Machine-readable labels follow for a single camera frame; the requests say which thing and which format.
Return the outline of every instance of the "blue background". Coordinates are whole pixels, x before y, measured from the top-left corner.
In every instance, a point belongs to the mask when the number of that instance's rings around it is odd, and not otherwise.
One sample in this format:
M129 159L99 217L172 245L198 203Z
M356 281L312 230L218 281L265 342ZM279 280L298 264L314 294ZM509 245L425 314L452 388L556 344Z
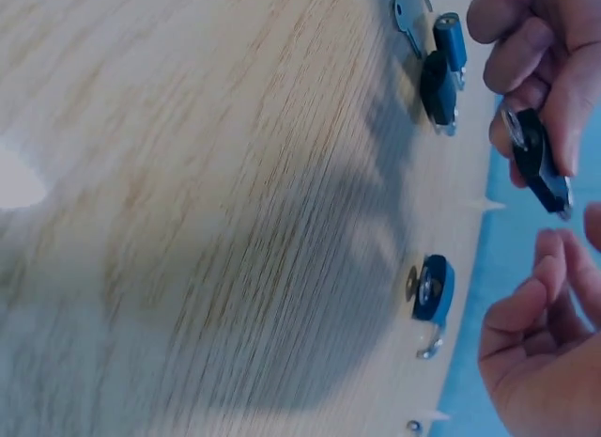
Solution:
M482 319L491 304L511 294L528 275L540 228L567 226L584 238L584 208L591 201L601 201L601 139L595 137L600 131L598 109L583 135L579 173L572 183L576 205L569 224L547 215L529 190L514 187L506 160L493 151L486 195L505 204L506 209L484 217L459 339L439 404L439 411L451 419L435 423L430 437L480 437L484 432L486 437L509 435L478 373L476 354Z

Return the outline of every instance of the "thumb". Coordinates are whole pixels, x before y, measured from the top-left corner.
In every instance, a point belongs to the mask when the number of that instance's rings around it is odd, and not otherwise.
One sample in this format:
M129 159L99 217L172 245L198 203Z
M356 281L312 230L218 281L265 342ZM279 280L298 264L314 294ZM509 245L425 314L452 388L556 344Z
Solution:
M580 137L601 96L601 42L574 51L553 82L541 118L560 173L578 172Z

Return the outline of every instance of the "blue rubber cover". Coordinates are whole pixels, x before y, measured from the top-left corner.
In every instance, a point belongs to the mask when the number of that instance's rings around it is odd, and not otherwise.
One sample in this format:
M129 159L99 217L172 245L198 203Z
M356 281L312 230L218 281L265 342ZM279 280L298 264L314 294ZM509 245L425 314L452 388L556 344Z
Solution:
M428 266L430 266L433 276L443 278L444 288L442 289L442 297L440 298L439 306L436 309L431 322L440 327L446 326L447 315L451 310L451 303L455 294L455 270L444 256L430 256L428 258Z
M420 97L425 112L442 126L455 122L457 91L444 52L435 50L424 61Z
M438 50L447 55L453 72L461 71L468 63L461 20L456 12L446 12L434 22L434 41Z

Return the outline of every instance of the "light wood grain surface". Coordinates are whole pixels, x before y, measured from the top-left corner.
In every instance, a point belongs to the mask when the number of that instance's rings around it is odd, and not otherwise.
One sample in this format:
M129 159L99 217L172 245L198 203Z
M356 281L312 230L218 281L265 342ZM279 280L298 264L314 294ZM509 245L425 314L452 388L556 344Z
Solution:
M427 426L494 98L469 43L458 135L435 135L389 3L0 0L0 144L48 189L0 212L0 435ZM399 291L431 252L457 292L425 362Z

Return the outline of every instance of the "hand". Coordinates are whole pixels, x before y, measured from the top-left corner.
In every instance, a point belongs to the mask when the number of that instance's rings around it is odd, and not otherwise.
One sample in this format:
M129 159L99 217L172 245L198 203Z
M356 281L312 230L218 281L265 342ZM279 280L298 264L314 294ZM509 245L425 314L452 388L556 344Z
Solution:
M485 83L516 111L534 108L547 126L560 173L575 176L582 130L601 96L601 0L473 0L468 29L496 42ZM511 159L509 135L497 114L492 144ZM523 179L510 163L511 178Z
M589 241L601 250L601 204L589 207L585 220ZM479 368L516 437L601 435L601 335L577 315L570 289L601 327L601 272L570 231L546 230L532 276L486 314Z

